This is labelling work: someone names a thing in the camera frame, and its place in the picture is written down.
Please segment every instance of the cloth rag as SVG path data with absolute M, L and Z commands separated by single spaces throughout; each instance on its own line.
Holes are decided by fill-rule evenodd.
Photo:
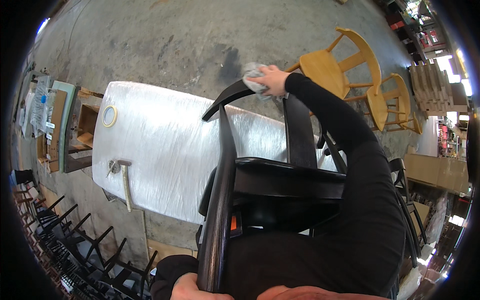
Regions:
M 266 67 L 263 64 L 257 63 L 257 62 L 249 62 L 245 64 L 243 67 L 243 83 L 252 91 L 254 91 L 257 95 L 257 98 L 261 101 L 268 101 L 272 99 L 272 96 L 263 96 L 263 92 L 268 90 L 268 87 L 263 84 L 258 84 L 253 81 L 248 81 L 247 77 L 264 77 L 265 74 L 263 74 L 258 68 L 260 67 Z

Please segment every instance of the plastic-wrapped table top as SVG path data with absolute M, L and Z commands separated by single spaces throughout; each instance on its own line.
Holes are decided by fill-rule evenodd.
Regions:
M 210 172 L 220 155 L 218 116 L 201 120 L 212 100 L 158 86 L 111 82 L 96 122 L 92 169 L 96 184 L 125 199 L 122 173 L 108 173 L 111 159 L 130 161 L 132 202 L 151 211 L 197 224 L 197 212 Z M 104 126 L 107 106 L 117 120 Z M 227 105 L 238 157 L 286 161 L 282 122 Z M 320 155 L 320 167 L 336 171 L 331 156 Z

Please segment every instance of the black shirt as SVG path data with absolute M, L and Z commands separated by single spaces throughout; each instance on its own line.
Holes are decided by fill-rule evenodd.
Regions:
M 285 89 L 347 154 L 341 212 L 319 237 L 270 232 L 232 239 L 222 292 L 250 300 L 285 285 L 385 297 L 400 269 L 405 229 L 383 149 L 361 115 L 309 78 L 292 73 Z M 170 299 L 175 281 L 197 270 L 191 256 L 166 257 L 157 265 L 153 299 Z

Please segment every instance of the metal tool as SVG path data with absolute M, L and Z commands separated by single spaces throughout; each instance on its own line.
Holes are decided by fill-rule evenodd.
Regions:
M 125 192 L 125 201 L 127 202 L 127 210 L 132 211 L 132 200 L 130 198 L 130 187 L 128 185 L 128 167 L 132 165 L 131 162 L 125 160 L 117 160 L 117 163 L 121 166 L 121 172 L 123 176 L 123 190 Z
M 110 175 L 110 173 L 117 174 L 118 172 L 120 172 L 120 165 L 118 164 L 118 161 L 116 159 L 109 160 L 108 161 L 108 173 L 105 176 L 105 178 L 107 178 Z

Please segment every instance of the wooden bar stool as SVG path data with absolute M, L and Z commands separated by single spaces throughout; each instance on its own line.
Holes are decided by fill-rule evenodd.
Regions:
M 382 83 L 394 79 L 397 85 L 396 89 L 387 91 L 385 93 L 379 93 L 374 95 L 371 88 L 361 96 L 355 96 L 344 99 L 345 101 L 359 101 L 364 100 L 369 112 L 365 115 L 370 115 L 374 127 L 372 130 L 382 131 L 385 125 L 399 125 L 401 128 L 402 123 L 410 121 L 408 115 L 410 114 L 410 95 L 408 93 L 407 86 L 402 77 L 396 73 L 391 73 L 389 77 L 382 80 Z M 387 100 L 395 99 L 395 104 L 387 104 Z M 395 121 L 387 122 L 388 114 L 395 114 Z
M 340 99 L 345 98 L 350 88 L 371 86 L 372 93 L 376 96 L 379 93 L 382 83 L 382 74 L 377 58 L 368 43 L 358 33 L 351 29 L 335 27 L 341 35 L 327 48 L 300 57 L 299 62 L 285 72 L 292 72 L 298 68 L 313 82 L 328 90 Z M 331 51 L 338 44 L 340 39 L 348 37 L 358 48 L 359 52 L 337 62 Z M 372 75 L 371 83 L 351 84 L 345 76 L 345 72 L 366 62 Z

